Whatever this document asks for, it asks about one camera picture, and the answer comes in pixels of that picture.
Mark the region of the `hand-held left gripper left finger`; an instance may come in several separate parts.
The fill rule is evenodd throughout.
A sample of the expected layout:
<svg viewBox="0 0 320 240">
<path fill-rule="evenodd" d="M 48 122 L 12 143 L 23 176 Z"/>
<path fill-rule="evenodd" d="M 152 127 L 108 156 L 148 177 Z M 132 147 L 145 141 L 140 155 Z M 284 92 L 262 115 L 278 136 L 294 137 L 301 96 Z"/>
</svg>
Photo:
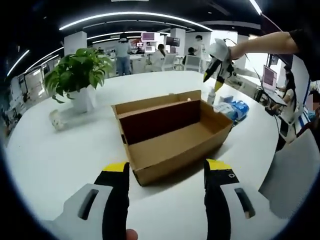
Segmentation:
<svg viewBox="0 0 320 240">
<path fill-rule="evenodd" d="M 130 164 L 107 165 L 63 205 L 62 227 L 71 240 L 124 240 L 129 208 Z"/>
</svg>

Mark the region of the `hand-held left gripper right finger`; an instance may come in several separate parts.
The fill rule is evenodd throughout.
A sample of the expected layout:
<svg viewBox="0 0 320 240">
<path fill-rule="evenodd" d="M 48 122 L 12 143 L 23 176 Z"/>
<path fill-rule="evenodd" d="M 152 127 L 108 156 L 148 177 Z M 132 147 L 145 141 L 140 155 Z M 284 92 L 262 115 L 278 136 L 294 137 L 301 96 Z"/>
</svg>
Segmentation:
<svg viewBox="0 0 320 240">
<path fill-rule="evenodd" d="M 231 166 L 204 161 L 208 240 L 270 240 L 272 214 L 255 188 L 241 183 Z"/>
</svg>

